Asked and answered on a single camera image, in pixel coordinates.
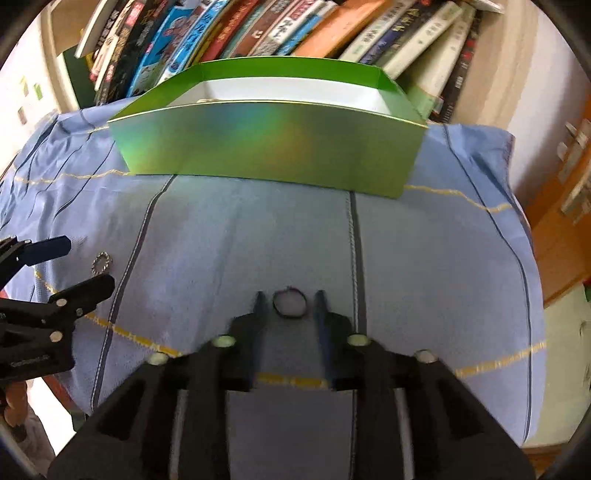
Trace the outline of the person hand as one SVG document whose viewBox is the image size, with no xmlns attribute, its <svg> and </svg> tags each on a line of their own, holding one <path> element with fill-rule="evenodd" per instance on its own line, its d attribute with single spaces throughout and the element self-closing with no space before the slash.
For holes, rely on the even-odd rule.
<svg viewBox="0 0 591 480">
<path fill-rule="evenodd" d="M 21 426 L 28 415 L 27 383 L 11 383 L 4 389 L 4 419 L 10 427 Z"/>
</svg>

